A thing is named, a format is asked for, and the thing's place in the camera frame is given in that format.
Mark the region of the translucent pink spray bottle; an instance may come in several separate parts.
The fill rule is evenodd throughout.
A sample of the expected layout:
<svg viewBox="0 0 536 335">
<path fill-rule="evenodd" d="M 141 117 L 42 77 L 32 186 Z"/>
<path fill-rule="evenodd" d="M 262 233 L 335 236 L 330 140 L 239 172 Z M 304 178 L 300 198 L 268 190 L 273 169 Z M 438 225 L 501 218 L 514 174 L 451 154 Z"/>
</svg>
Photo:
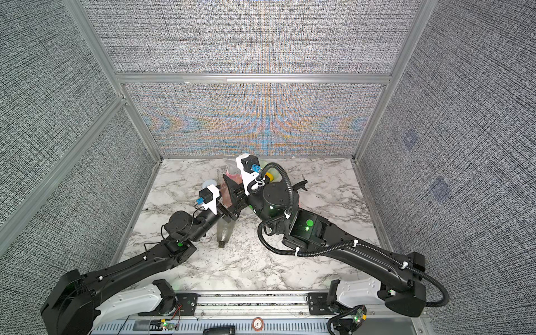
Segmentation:
<svg viewBox="0 0 536 335">
<path fill-rule="evenodd" d="M 238 173 L 238 174 L 232 174 L 229 170 L 226 170 L 224 175 L 233 180 L 235 183 L 237 184 L 241 184 L 242 183 L 242 178 L 241 178 L 241 174 Z M 226 184 L 226 179 L 224 177 L 221 178 L 221 182 L 220 182 L 220 191 L 221 191 L 221 203 L 224 207 L 226 208 L 229 208 L 233 205 L 232 201 L 231 201 L 231 197 L 230 197 L 230 191 L 228 189 L 228 186 Z"/>
</svg>

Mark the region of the grey pink spray nozzle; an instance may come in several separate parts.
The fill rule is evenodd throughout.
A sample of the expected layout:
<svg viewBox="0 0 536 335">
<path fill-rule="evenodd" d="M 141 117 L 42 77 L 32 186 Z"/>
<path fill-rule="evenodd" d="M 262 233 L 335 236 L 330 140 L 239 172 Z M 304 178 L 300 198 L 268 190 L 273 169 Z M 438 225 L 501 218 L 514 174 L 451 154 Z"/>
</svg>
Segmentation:
<svg viewBox="0 0 536 335">
<path fill-rule="evenodd" d="M 233 176 L 233 175 L 240 175 L 240 169 L 237 167 L 236 161 L 233 160 L 226 160 L 226 174 Z"/>
</svg>

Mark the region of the black spray nozzle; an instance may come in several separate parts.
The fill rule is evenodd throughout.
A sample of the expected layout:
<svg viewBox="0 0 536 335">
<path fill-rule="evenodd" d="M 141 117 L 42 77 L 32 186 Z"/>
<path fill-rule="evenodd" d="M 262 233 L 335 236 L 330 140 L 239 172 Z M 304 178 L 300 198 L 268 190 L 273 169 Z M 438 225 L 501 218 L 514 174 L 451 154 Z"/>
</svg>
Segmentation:
<svg viewBox="0 0 536 335">
<path fill-rule="evenodd" d="M 296 193 L 299 192 L 300 190 L 307 191 L 307 184 L 308 184 L 307 180 L 299 181 L 293 185 L 293 191 Z"/>
</svg>

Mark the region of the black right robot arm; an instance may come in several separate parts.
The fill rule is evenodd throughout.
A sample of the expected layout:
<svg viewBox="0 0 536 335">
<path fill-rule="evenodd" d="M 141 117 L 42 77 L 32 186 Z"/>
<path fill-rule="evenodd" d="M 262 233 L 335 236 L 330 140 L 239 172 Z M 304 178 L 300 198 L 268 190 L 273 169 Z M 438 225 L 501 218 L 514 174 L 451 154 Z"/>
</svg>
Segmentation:
<svg viewBox="0 0 536 335">
<path fill-rule="evenodd" d="M 295 258 L 325 256 L 352 266 L 379 280 L 374 296 L 395 313 L 414 318 L 431 306 L 422 283 L 429 279 L 424 256 L 401 255 L 376 247 L 325 217 L 302 209 L 298 192 L 306 188 L 306 181 L 295 185 L 287 179 L 266 181 L 259 187 L 255 180 L 238 184 L 225 176 L 223 184 L 232 213 L 250 207 L 260 218 L 258 238 L 270 252 Z"/>
</svg>

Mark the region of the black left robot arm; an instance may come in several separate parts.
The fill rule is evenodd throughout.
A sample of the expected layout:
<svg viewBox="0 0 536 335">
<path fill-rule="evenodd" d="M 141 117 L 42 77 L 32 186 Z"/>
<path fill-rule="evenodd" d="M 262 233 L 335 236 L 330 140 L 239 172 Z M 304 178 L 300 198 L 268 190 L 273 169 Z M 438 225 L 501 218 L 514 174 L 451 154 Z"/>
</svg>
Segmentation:
<svg viewBox="0 0 536 335">
<path fill-rule="evenodd" d="M 113 295 L 147 277 L 186 262 L 196 251 L 193 245 L 223 219 L 235 221 L 240 215 L 222 205 L 216 212 L 202 210 L 198 216 L 185 211 L 172 214 L 163 225 L 167 237 L 152 242 L 152 248 L 116 265 L 81 274 L 77 269 L 61 276 L 40 308 L 49 334 L 88 334 L 103 311 L 98 308 Z"/>
</svg>

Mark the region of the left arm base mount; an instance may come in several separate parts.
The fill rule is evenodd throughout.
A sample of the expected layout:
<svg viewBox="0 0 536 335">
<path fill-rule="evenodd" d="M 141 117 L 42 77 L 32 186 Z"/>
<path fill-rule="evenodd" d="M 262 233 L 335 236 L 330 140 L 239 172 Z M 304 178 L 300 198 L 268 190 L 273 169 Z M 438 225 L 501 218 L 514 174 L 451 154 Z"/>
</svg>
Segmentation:
<svg viewBox="0 0 536 335">
<path fill-rule="evenodd" d="M 194 316 L 199 294 L 176 293 L 165 279 L 155 280 L 152 284 L 160 291 L 161 302 L 147 312 L 138 313 L 139 316 Z"/>
</svg>

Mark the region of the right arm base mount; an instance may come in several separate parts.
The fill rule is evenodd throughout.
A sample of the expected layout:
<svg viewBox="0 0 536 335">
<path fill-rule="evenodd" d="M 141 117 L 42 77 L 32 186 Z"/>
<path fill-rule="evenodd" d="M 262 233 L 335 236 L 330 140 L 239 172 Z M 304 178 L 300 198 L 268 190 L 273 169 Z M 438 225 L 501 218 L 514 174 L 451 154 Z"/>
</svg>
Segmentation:
<svg viewBox="0 0 536 335">
<path fill-rule="evenodd" d="M 309 293 L 306 297 L 310 315 L 333 315 L 328 320 L 330 326 L 340 325 L 340 320 L 351 317 L 353 323 L 361 325 L 367 318 L 367 307 L 364 304 L 343 302 L 343 282 L 340 279 L 330 283 L 329 290 L 324 293 Z"/>
</svg>

